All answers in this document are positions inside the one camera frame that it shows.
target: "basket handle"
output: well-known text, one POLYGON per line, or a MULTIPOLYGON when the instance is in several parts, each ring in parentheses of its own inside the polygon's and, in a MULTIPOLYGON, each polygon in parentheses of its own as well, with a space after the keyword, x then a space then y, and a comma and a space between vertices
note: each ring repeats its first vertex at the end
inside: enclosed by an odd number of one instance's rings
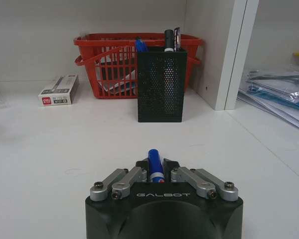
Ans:
POLYGON ((100 59, 100 58, 102 58, 102 57, 104 57, 104 56, 109 55, 109 54, 117 53, 117 52, 119 52, 120 50, 122 50, 123 48, 124 48, 124 47, 117 47, 117 48, 114 48, 114 49, 112 49, 112 50, 110 50, 110 51, 106 51, 106 52, 103 52, 103 53, 101 53, 101 54, 99 54, 99 55, 93 56, 93 57, 91 57, 91 58, 89 58, 89 59, 87 59, 87 60, 85 60, 85 61, 83 61, 82 56, 79 55, 79 56, 75 59, 74 62, 75 62, 75 64, 76 64, 77 66, 83 66, 83 65, 85 65, 85 64, 87 64, 87 63, 92 63, 92 62, 94 62, 94 61, 96 61, 96 60, 98 60, 98 59, 100 59))
POLYGON ((188 57, 187 59, 189 62, 195 64, 195 65, 200 65, 201 64, 201 60, 199 60, 197 57, 192 58, 192 57, 188 57))

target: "blue pen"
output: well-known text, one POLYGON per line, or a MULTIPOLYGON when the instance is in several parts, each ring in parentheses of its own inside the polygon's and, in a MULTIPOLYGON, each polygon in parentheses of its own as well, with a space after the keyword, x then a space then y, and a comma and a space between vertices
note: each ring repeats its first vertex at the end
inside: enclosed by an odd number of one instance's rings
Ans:
POLYGON ((149 51, 145 42, 143 42, 139 36, 136 38, 135 48, 136 48, 137 52, 149 51))
POLYGON ((156 149, 149 151, 149 180, 153 183, 164 183, 163 167, 160 163, 159 153, 156 149))

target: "box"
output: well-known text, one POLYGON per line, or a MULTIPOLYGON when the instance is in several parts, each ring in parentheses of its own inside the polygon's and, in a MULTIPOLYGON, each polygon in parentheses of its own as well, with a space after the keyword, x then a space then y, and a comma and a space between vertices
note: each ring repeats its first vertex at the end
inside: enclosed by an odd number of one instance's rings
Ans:
POLYGON ((78 86, 78 75, 61 76, 51 81, 38 97, 43 106, 70 105, 78 86))

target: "pen holder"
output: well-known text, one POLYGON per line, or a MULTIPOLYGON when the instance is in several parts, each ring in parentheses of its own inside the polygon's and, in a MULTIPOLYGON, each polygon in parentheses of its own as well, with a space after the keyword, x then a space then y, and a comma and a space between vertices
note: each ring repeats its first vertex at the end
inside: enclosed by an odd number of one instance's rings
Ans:
POLYGON ((139 122, 181 122, 187 52, 138 52, 139 122))

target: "white shelf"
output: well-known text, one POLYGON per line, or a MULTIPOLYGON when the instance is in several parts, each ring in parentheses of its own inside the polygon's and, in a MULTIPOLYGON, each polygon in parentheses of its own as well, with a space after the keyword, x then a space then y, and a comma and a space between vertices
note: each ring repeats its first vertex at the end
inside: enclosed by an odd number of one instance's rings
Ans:
POLYGON ((184 122, 138 123, 137 100, 97 100, 87 81, 73 105, 40 107, 45 84, 0 83, 9 103, 0 110, 0 239, 85 238, 93 182, 151 148, 234 181, 243 238, 299 238, 296 128, 245 104, 214 111, 191 90, 184 122))

